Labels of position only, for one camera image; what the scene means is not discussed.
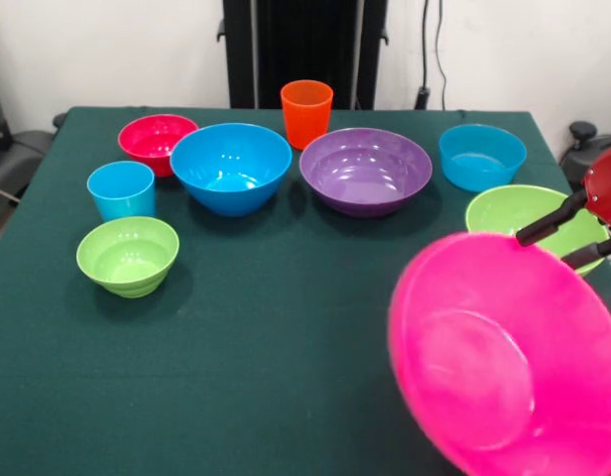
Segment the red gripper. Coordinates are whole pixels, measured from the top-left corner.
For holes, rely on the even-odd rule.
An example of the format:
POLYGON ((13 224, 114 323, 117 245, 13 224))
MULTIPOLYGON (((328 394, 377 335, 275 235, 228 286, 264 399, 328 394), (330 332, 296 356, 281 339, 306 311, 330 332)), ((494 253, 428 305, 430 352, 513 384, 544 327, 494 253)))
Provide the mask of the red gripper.
MULTIPOLYGON (((518 242, 522 246, 530 246, 548 238, 561 225, 573 219, 585 204, 589 213, 611 227, 611 148, 592 163, 582 184, 584 190, 568 196, 559 208, 518 231, 518 242)), ((579 270, 610 255, 611 238, 577 249, 561 260, 573 270, 579 270)))

